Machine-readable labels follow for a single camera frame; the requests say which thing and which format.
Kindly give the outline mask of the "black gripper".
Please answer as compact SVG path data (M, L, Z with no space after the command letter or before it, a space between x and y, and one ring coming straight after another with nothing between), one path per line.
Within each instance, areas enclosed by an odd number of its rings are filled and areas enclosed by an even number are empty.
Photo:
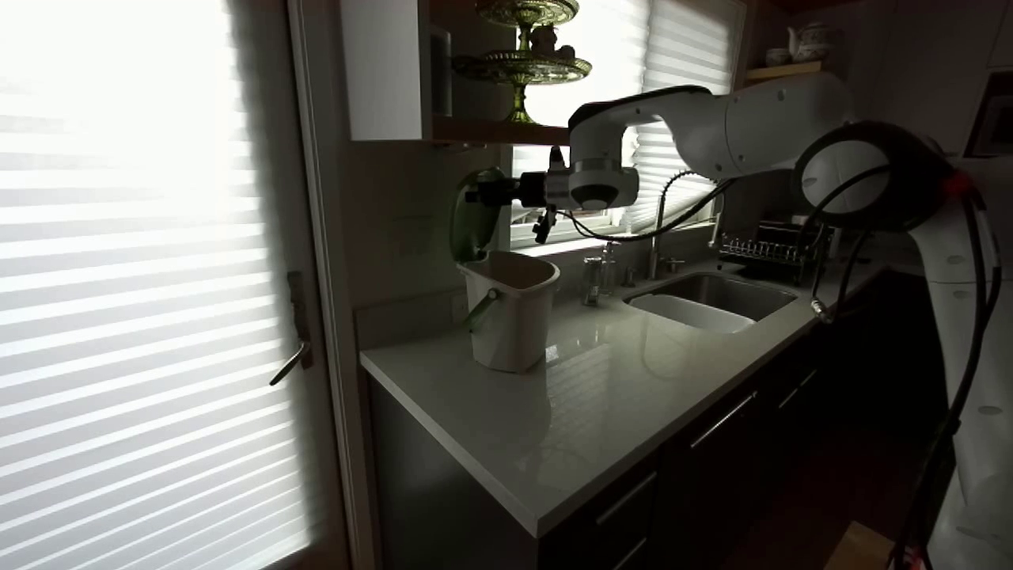
M521 177L505 177L493 188L465 188L465 203L482 203L482 207L544 207L544 174L542 170L530 170Z

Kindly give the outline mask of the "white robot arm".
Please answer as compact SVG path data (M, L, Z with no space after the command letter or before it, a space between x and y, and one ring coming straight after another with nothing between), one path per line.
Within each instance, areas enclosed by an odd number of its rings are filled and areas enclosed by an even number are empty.
M589 100L567 120L570 157L544 170L482 170L465 198L612 209L641 192L622 163L637 123L665 123L686 168L713 183L791 170L818 223L914 242L947 373L947 415L892 553L897 570L1013 570L1013 280L1011 230L986 188L917 132L860 120L829 73L715 95L671 85Z

